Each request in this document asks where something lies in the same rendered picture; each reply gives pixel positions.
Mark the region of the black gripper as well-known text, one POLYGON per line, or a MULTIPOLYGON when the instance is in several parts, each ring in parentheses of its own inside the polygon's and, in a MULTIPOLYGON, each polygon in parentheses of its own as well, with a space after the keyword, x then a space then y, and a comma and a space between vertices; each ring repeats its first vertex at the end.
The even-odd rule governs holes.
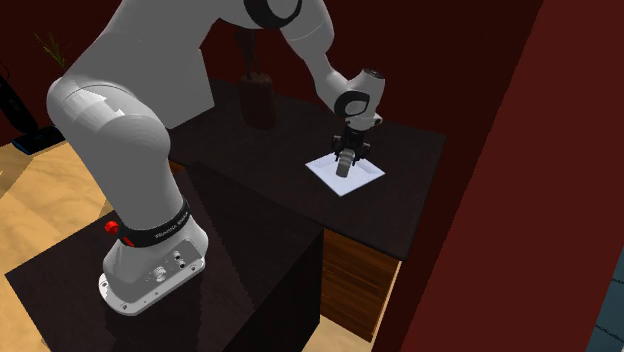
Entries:
POLYGON ((340 153, 345 148, 355 152, 355 162, 365 159, 370 151, 371 145, 364 141, 364 137, 364 131, 356 130, 349 126, 344 128, 342 136, 334 135, 332 137, 332 150, 335 155, 335 161, 339 160, 340 153))

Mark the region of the grey cylindrical cup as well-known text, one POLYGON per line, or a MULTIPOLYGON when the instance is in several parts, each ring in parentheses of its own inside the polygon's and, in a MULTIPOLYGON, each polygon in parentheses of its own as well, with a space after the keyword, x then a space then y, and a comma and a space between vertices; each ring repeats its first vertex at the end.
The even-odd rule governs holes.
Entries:
POLYGON ((343 149, 337 156, 336 175, 341 178, 347 178, 354 159, 355 152, 353 150, 343 149))

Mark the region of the white square plate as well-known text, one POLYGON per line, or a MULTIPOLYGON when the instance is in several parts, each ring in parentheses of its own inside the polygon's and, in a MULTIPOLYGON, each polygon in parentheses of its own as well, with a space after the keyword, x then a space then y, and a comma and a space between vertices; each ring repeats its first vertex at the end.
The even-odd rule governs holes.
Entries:
POLYGON ((385 175, 384 171, 366 159, 361 159, 354 166, 351 166, 346 177, 340 177, 336 174, 338 165, 339 163, 335 160, 333 153, 305 164, 314 175, 339 197, 351 193, 385 175))

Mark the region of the dark-topped wooden chest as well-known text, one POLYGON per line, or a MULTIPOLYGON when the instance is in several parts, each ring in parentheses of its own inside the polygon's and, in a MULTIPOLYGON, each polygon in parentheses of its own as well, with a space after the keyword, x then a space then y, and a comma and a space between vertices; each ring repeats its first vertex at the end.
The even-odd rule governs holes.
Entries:
POLYGON ((397 265, 409 254, 445 138, 391 121, 366 134, 379 178, 340 196, 307 167, 344 128, 327 109, 278 95, 277 122, 247 126, 232 83, 215 106, 170 132, 173 162, 218 171, 325 228, 321 313, 372 341, 397 265))

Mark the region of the dark vase with branches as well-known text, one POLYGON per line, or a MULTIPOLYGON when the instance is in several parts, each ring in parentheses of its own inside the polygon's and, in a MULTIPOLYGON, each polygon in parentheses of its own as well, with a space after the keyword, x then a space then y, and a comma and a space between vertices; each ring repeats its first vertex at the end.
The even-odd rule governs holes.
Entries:
POLYGON ((235 41, 241 50, 245 73, 238 79, 240 108, 245 123, 258 130, 271 130, 276 125, 277 114, 273 82, 262 72, 256 54, 256 32, 239 29, 235 41))

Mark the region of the dark robot stand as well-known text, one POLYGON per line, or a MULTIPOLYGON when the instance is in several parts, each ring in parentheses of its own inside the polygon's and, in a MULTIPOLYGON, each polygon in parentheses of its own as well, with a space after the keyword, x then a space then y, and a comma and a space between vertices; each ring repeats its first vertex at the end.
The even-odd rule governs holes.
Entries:
POLYGON ((99 296, 114 238, 97 220, 7 280, 51 352, 302 352, 320 320, 323 230, 204 165, 176 175, 205 269, 137 316, 99 296))

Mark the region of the green leafy plant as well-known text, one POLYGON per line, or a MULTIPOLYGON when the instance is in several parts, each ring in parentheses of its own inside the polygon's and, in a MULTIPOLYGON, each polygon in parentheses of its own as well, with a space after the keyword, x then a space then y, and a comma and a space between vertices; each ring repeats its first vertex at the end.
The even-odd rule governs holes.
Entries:
POLYGON ((36 32, 33 33, 35 39, 42 46, 42 49, 47 53, 63 70, 68 68, 67 61, 61 52, 61 46, 51 32, 48 32, 45 36, 39 35, 36 32))

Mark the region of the black upright vacuum cleaner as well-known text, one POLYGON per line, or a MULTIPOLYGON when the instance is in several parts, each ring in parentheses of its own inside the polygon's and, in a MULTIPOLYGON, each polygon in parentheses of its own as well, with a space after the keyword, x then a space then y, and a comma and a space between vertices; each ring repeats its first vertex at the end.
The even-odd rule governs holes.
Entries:
POLYGON ((23 101, 9 84, 10 71, 5 68, 6 74, 0 74, 0 111, 21 136, 11 140, 12 145, 26 155, 36 154, 55 146, 65 140, 65 137, 55 125, 39 127, 36 120, 26 108, 23 101))

